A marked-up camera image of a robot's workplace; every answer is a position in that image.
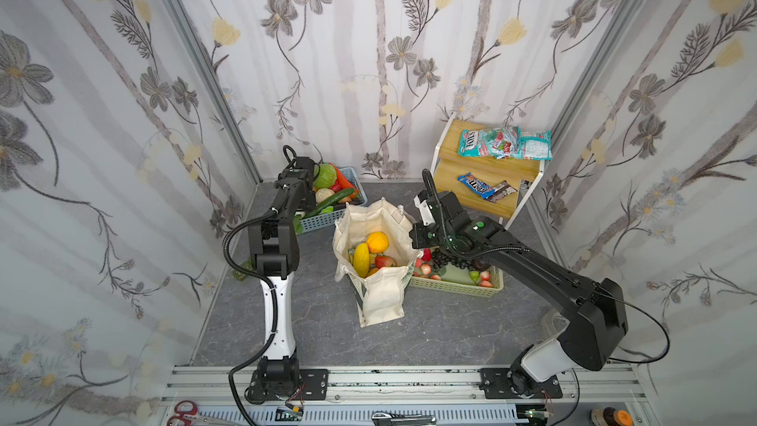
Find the yellow orange citrus fruit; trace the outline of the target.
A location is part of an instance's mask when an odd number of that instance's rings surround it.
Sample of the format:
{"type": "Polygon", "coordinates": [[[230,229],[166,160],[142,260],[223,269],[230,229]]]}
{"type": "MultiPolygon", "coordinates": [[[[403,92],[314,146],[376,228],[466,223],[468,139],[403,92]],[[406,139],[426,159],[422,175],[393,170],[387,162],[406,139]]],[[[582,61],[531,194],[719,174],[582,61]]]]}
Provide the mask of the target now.
{"type": "Polygon", "coordinates": [[[372,232],[366,240],[370,254],[384,254],[390,247],[390,239],[384,232],[372,232]]]}

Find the red peach fruit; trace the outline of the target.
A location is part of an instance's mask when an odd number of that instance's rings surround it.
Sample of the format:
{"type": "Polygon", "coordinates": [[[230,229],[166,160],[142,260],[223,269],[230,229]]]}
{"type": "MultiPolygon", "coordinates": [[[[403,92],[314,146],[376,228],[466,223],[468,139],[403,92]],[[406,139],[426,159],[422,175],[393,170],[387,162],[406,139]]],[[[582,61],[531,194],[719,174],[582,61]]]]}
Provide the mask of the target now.
{"type": "Polygon", "coordinates": [[[396,261],[390,256],[377,256],[375,259],[375,266],[378,269],[394,267],[396,266],[396,261]]]}

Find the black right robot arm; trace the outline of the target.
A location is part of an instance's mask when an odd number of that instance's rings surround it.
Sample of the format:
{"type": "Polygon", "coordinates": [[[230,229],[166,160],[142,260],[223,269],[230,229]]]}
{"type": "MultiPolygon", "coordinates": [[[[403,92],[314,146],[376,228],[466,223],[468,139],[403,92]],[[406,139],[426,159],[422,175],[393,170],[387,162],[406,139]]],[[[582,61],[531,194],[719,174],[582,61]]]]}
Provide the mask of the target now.
{"type": "Polygon", "coordinates": [[[485,380],[496,396],[532,398],[577,368],[598,372],[629,331],[631,303],[615,281],[595,281],[573,272],[523,244],[501,223],[471,218],[451,191],[438,191],[430,170],[414,199],[422,220],[409,232],[417,250],[434,249],[451,258],[502,269],[557,309],[565,329],[526,347],[500,380],[485,380]]]}

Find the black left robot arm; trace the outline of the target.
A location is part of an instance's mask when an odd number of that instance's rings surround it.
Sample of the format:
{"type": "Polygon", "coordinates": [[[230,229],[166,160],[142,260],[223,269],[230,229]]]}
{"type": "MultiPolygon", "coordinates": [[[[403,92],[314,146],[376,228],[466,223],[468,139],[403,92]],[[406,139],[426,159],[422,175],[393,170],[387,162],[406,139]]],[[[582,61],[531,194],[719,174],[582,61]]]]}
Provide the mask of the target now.
{"type": "Polygon", "coordinates": [[[298,212],[317,207],[313,191],[317,162],[298,155],[289,145],[283,147],[283,153],[287,165],[274,183],[277,189],[274,201],[262,215],[232,228],[222,242],[228,266],[257,279],[264,295],[264,345],[228,374],[234,402],[246,425],[254,425],[255,421],[242,403],[236,386],[238,372],[256,366],[248,387],[250,394],[262,395],[254,400],[255,404],[264,404],[270,394],[293,394],[302,384],[291,316],[292,280],[300,263],[295,218],[298,212]],[[241,232],[248,233],[251,269],[235,262],[232,256],[231,242],[241,232]]]}

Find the cream canvas grocery bag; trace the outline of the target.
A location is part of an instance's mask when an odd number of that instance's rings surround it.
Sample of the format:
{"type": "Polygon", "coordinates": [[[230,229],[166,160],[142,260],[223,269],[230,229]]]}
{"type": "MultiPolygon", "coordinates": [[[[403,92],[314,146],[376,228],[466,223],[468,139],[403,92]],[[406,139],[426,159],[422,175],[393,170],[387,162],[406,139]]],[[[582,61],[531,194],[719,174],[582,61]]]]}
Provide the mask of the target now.
{"type": "Polygon", "coordinates": [[[412,247],[412,226],[404,208],[385,199],[350,206],[336,222],[335,279],[349,281],[361,327],[404,316],[405,289],[422,258],[421,250],[412,247]]]}

